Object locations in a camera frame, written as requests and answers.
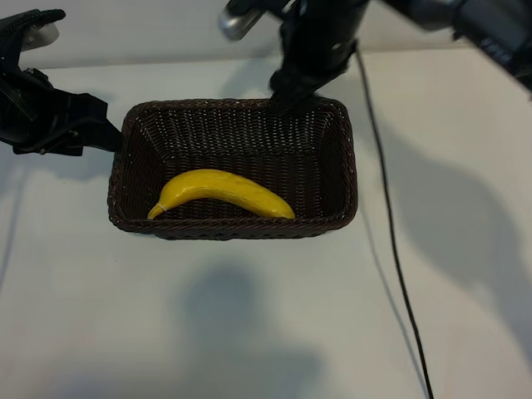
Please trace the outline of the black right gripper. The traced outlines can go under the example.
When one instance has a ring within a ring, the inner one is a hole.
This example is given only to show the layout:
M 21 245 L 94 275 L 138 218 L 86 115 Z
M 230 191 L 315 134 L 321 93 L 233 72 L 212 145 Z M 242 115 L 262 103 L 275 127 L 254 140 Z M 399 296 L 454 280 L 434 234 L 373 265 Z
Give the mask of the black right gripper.
M 271 101 L 312 110 L 315 91 L 343 74 L 356 50 L 356 33 L 367 1 L 297 1 L 280 28 L 281 67 L 271 76 Z

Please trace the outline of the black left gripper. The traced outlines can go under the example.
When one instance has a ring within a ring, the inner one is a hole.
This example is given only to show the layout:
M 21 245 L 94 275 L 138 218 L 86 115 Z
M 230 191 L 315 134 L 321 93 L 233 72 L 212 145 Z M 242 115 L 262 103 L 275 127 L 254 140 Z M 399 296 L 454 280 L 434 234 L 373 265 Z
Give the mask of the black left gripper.
M 107 107 L 88 93 L 56 89 L 38 69 L 1 66 L 1 142 L 17 155 L 118 152 L 122 134 L 107 120 Z

